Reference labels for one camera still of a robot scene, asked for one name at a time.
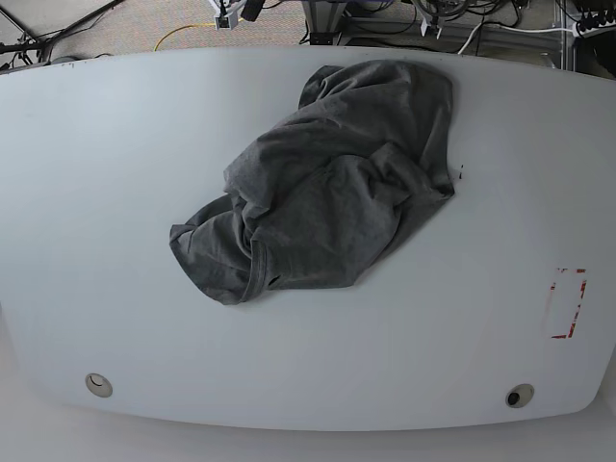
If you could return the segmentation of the grey T-shirt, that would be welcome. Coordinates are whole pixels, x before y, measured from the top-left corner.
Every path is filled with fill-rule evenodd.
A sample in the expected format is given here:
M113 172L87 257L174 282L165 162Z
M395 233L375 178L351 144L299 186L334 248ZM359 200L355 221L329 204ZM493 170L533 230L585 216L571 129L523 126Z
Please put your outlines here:
M450 79L423 65L319 68L225 169L223 195L172 226L174 257L224 305L353 285L453 197L452 109Z

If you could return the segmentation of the left table grommet hole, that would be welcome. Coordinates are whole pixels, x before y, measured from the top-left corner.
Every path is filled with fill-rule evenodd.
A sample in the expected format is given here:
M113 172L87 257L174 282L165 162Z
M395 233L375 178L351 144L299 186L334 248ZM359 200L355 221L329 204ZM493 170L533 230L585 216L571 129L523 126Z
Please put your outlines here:
M85 377L87 389L96 397L109 398L113 394L112 383L103 375L89 373Z

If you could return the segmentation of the table grommet hole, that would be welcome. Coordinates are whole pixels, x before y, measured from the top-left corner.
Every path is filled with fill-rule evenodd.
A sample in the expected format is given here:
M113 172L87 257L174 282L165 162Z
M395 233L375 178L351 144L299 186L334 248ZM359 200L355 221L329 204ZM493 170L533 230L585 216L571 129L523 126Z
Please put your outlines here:
M519 384L509 390L505 396L505 404L513 409L523 408L534 397L534 387L530 384Z
M112 383L103 375L89 373L85 377L87 389L96 397L109 398L113 394Z

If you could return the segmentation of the right table grommet hole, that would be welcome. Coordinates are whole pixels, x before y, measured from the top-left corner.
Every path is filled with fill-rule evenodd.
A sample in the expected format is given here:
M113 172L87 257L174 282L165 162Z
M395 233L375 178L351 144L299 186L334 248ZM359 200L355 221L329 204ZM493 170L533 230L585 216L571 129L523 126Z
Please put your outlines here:
M505 404L513 409L523 408L534 397L534 387L530 384L519 384L509 390L505 396Z

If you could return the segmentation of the red tape rectangle marking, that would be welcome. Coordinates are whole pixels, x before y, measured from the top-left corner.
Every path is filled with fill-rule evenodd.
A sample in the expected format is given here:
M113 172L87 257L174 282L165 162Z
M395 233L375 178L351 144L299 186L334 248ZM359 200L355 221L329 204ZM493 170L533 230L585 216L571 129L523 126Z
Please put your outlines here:
M552 339L573 337L587 286L585 269L559 268L550 287L546 332Z

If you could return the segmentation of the white power strip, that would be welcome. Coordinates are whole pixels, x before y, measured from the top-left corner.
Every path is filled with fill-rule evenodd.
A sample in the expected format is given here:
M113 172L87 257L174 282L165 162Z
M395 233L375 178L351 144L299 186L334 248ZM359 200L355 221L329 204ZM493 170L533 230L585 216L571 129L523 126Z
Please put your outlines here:
M613 11L590 13L582 17L573 28L573 34L576 38L590 38L614 31L615 12Z

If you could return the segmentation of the black tripod stand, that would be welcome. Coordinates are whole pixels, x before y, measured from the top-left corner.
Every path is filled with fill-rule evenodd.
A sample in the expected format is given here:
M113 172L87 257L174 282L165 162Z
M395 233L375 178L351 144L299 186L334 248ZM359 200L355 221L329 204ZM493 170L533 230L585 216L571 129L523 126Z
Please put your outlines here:
M1 56L13 56L6 64L1 65L1 70L12 69L15 60L22 61L26 66L49 64L53 50L59 42L90 30L107 13L122 4L122 0L110 1L73 23L46 33L36 33L8 9L1 7L1 18L6 19L20 33L16 43L1 42Z

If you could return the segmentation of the aluminium frame post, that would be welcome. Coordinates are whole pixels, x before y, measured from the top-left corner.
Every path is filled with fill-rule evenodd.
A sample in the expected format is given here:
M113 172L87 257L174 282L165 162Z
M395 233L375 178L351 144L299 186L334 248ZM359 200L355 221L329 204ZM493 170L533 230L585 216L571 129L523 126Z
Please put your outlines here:
M347 1L301 1L310 45L338 45Z

